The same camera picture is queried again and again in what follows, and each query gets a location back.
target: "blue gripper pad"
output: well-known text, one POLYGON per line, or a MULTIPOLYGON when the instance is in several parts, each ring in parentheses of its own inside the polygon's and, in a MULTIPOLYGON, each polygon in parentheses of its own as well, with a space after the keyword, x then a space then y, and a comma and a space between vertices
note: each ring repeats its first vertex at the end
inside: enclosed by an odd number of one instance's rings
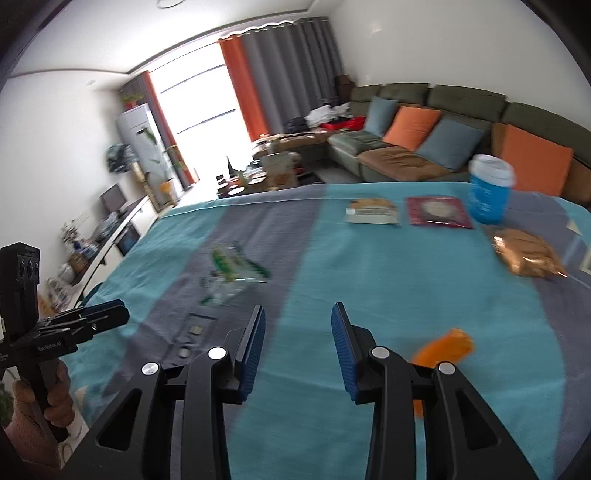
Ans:
POLYGON ((339 357, 340 372, 343 375, 343 382, 345 383, 345 390, 351 396, 351 400, 356 401, 359 397, 357 371, 361 359, 356 355, 356 339, 352 334, 349 318, 341 302, 338 302, 333 307, 330 324, 333 339, 335 340, 336 353, 339 357))
POLYGON ((258 369, 258 363, 261 359, 262 344, 265 340, 265 309, 260 308, 256 313, 256 316, 251 319, 254 321, 252 325, 252 331, 248 339, 248 345, 246 347, 244 356, 240 359, 241 363, 241 377, 240 386, 238 387, 238 395, 242 401, 246 401, 248 395, 252 392, 252 387, 255 384, 256 371, 258 369))

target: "sofa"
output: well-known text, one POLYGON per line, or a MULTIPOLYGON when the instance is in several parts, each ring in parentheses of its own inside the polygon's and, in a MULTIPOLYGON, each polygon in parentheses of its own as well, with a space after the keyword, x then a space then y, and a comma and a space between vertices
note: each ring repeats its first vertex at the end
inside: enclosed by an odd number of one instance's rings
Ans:
MULTIPOLYGON (((401 105, 440 110, 449 118, 485 131, 473 154, 499 155, 497 126, 507 124, 574 150, 562 197, 591 205, 591 132, 574 122, 541 108, 508 102, 500 93, 470 87, 428 83, 390 83, 353 88, 353 115, 365 116, 373 96, 395 99, 401 105)), ((341 132, 327 139, 329 158, 360 181, 469 181, 467 161, 450 171, 416 153, 384 142, 366 131, 341 132)))

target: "blue pillow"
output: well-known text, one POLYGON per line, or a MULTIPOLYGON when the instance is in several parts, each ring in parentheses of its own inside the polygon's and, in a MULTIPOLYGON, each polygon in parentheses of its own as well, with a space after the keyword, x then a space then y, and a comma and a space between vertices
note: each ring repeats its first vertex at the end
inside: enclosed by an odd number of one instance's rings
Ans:
POLYGON ((369 104, 368 116, 365 119, 363 130, 378 137, 383 137, 390 125, 392 125, 396 110, 398 110, 397 100, 388 100, 374 95, 369 104))
POLYGON ((456 171, 470 159, 484 134, 479 128, 444 118, 415 153, 456 171))

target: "blue bedsheet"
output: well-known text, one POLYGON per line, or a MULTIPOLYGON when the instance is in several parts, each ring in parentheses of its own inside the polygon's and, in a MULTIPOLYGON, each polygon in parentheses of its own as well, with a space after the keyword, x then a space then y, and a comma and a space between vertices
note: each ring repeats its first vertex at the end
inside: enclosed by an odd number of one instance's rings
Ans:
MULTIPOLYGON (((172 210, 92 299, 121 298, 129 323, 65 359, 73 391, 83 389, 85 418, 92 422, 145 361, 178 364, 176 346, 190 343, 186 327, 195 315, 219 319, 193 346, 197 354, 261 303, 269 326, 255 388, 229 412, 233 477, 363 478, 372 408, 355 406, 343 388, 330 333, 331 308, 342 301, 352 323, 407 359, 451 327, 467 331, 476 351, 462 361, 462 372, 540 479, 556 478, 591 429, 591 275, 579 270, 591 243, 591 215, 560 199, 514 193, 508 224, 544 236, 571 275, 515 277, 480 226, 408 224, 406 197, 443 194, 467 202, 468 187, 314 185, 172 210), (392 200, 402 225, 346 223, 348 201, 360 197, 392 200), (582 235, 567 228, 569 219, 582 235), (228 306, 199 306, 211 246, 236 241, 271 270, 271 283, 228 306)), ((423 478, 424 442, 417 445, 423 478)))

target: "bright window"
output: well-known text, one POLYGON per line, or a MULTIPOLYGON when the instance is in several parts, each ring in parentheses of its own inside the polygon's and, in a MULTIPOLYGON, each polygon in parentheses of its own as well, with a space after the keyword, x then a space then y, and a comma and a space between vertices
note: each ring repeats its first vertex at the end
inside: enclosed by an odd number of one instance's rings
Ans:
POLYGON ((238 169, 252 161, 250 137, 217 43, 183 55, 151 76, 183 158, 202 180, 227 175, 226 157, 238 169))

